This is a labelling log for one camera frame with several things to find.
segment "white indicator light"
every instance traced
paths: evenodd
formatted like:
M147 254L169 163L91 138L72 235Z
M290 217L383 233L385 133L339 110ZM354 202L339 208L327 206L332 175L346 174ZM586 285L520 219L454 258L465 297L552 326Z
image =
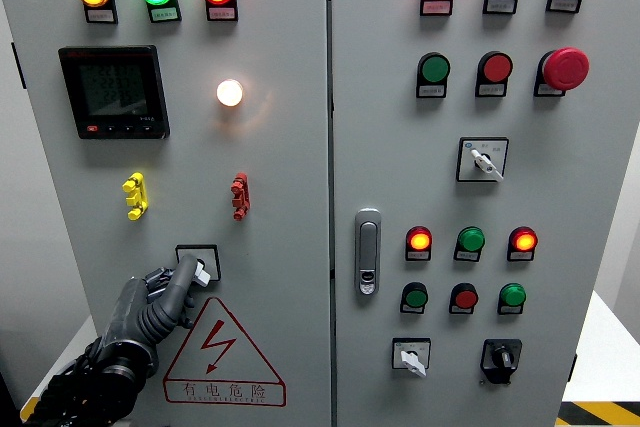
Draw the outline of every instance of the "white indicator light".
M242 100L242 85L237 80L223 80L218 86L216 95L221 104L235 107Z

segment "electrical hazard symbol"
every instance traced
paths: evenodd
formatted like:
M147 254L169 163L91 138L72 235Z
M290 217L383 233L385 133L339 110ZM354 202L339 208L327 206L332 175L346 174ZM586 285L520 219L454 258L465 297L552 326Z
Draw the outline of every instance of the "electrical hazard symbol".
M207 299L163 379L167 402L284 407L287 388L217 297Z

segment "yellow black hazard stripe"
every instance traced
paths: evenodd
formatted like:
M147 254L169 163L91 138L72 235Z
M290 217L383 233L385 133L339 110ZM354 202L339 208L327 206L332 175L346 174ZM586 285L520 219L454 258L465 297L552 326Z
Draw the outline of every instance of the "yellow black hazard stripe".
M556 425L640 425L640 402L563 402Z

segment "digital power meter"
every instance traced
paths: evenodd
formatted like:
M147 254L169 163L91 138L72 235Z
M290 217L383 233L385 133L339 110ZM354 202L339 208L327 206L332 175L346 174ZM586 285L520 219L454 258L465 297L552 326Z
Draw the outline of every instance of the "digital power meter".
M58 51L81 139L164 139L169 121L153 45Z

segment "white switch handle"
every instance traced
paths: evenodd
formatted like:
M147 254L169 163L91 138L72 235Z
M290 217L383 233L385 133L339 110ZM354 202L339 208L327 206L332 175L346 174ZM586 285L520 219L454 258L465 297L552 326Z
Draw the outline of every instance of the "white switch handle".
M485 174L489 174L496 182L502 182L504 180L504 177L498 172L498 169L493 165L493 162L489 160L489 157L482 155L476 149L471 149L471 155L473 155L476 165L480 167Z
M418 356L416 354L403 351L400 352L400 358L402 359L404 366L418 377L424 378L427 376L424 365L418 360Z

